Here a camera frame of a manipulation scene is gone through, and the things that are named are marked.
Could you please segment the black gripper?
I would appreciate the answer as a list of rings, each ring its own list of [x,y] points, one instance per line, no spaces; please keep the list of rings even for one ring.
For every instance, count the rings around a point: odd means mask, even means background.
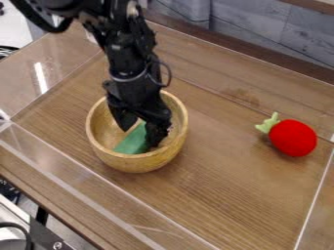
[[[103,82],[107,103],[119,128],[127,132],[139,118],[144,124],[145,142],[157,147],[168,136],[171,110],[162,100],[162,75],[159,72],[137,76],[111,75]]]

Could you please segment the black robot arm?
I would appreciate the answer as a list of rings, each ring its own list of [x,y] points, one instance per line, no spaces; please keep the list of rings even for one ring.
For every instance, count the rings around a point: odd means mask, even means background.
[[[156,147],[168,135],[171,109],[162,100],[167,87],[153,53],[155,32],[137,0],[9,0],[44,31],[61,33],[76,21],[91,33],[109,63],[103,82],[107,104],[119,128],[145,122],[144,142]]]

